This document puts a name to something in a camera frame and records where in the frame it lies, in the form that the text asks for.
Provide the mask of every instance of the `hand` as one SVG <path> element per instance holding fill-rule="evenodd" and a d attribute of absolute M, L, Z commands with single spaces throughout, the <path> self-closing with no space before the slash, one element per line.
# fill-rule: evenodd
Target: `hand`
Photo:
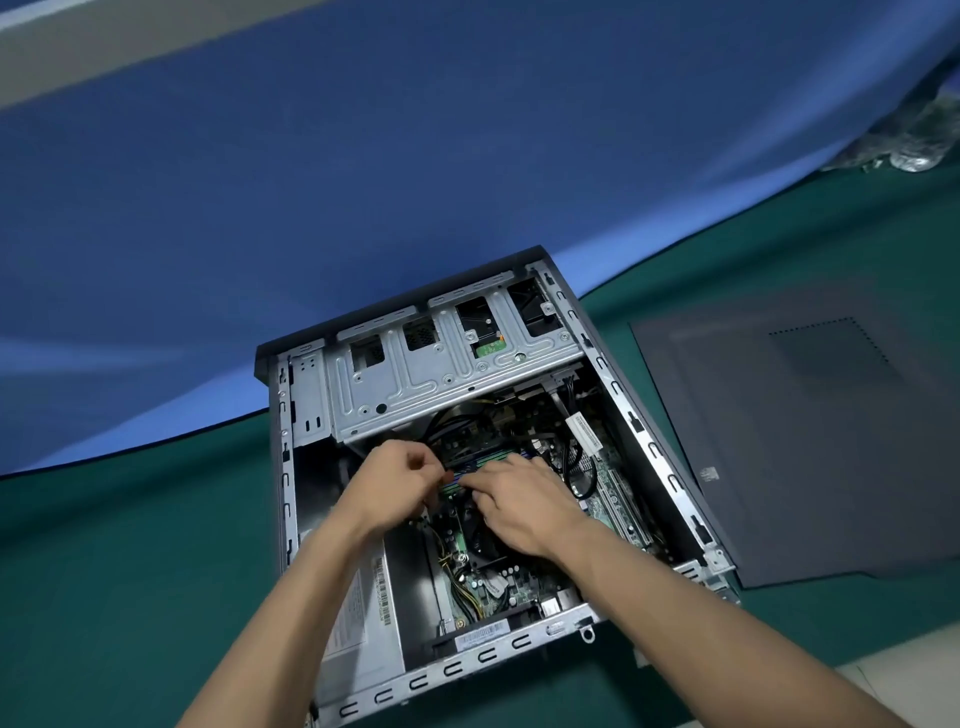
<path fill-rule="evenodd" d="M 487 525 L 505 544 L 553 559 L 558 539 L 587 518 L 576 498 L 542 458 L 512 453 L 460 477 Z"/>
<path fill-rule="evenodd" d="M 356 519 L 365 532 L 380 534 L 435 504 L 438 486 L 452 478 L 423 443 L 388 440 L 367 455 L 334 510 Z"/>

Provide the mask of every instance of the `gray side panel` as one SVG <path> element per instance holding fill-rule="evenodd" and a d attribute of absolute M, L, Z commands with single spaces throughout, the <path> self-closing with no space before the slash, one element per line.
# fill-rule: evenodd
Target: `gray side panel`
<path fill-rule="evenodd" d="M 633 324 L 745 586 L 960 554 L 957 398 L 850 287 Z"/>

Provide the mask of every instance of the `open computer case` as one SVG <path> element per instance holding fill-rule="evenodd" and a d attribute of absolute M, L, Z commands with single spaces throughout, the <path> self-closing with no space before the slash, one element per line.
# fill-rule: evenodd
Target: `open computer case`
<path fill-rule="evenodd" d="M 355 574 L 308 721 L 339 725 L 601 619 L 552 565 L 502 544 L 457 479 L 542 456 L 581 508 L 720 597 L 736 554 L 543 248 L 264 344 L 277 562 L 364 455 L 421 440 L 455 473 L 441 507 L 388 532 Z"/>

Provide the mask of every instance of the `left hand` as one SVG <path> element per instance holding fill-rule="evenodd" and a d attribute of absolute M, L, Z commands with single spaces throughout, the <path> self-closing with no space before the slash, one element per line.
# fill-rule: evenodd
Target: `left hand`
<path fill-rule="evenodd" d="M 437 488 L 452 478 L 424 443 L 388 440 L 367 455 L 335 510 L 371 534 L 383 533 L 435 504 Z"/>

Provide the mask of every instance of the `yellow wire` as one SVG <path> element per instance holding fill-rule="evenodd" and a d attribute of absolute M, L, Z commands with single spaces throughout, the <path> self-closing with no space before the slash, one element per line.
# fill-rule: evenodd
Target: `yellow wire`
<path fill-rule="evenodd" d="M 441 566 L 442 566 L 444 569 L 446 569 L 447 576 L 448 576 L 449 579 L 450 579 L 450 584 L 452 584 L 453 587 L 454 587 L 458 592 L 460 592 L 463 596 L 465 596 L 467 599 L 469 599 L 470 604 L 472 604 L 472 605 L 476 608 L 477 618 L 478 618 L 478 619 L 483 619 L 483 618 L 484 618 L 484 611 L 483 611 L 483 607 L 480 606 L 480 601 L 479 601 L 474 595 L 472 595 L 472 594 L 467 590 L 466 587 L 461 586 L 460 582 L 458 582 L 458 581 L 456 580 L 456 578 L 453 576 L 453 571 L 450 569 L 450 565 L 449 565 L 449 563 L 448 563 L 449 560 L 450 560 L 451 558 L 453 558 L 453 554 L 452 554 L 452 553 L 446 553 L 446 548 L 445 548 L 445 546 L 444 546 L 444 540 L 443 540 L 442 538 L 440 538 L 440 534 L 437 533 L 437 529 L 434 528 L 433 525 L 430 524 L 430 523 L 428 523 L 427 525 L 429 526 L 430 530 L 433 531 L 433 535 L 437 537 L 437 543 L 440 545 L 441 550 L 444 552 L 442 558 L 440 559 L 440 564 L 441 564 Z"/>

